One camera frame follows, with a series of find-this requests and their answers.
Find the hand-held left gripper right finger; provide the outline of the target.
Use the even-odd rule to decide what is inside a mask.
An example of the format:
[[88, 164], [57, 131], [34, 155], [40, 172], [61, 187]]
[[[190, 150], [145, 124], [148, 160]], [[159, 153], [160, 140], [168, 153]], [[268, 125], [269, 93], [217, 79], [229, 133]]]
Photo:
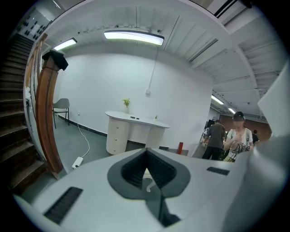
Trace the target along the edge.
[[256, 230], [286, 186], [290, 138], [280, 136], [242, 153], [234, 163], [160, 153], [188, 168], [191, 179], [177, 197], [167, 198], [179, 222], [154, 232], [244, 232]]

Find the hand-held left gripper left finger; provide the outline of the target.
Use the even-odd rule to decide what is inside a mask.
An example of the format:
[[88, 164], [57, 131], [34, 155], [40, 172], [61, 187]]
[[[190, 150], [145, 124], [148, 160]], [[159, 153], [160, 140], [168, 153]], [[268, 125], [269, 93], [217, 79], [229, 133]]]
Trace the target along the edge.
[[[129, 151], [81, 165], [45, 191], [32, 204], [14, 196], [24, 214], [44, 232], [159, 232], [164, 227], [151, 214], [144, 200], [129, 200], [117, 194], [107, 180], [109, 168], [137, 151]], [[60, 224], [44, 213], [70, 187], [82, 189]]]

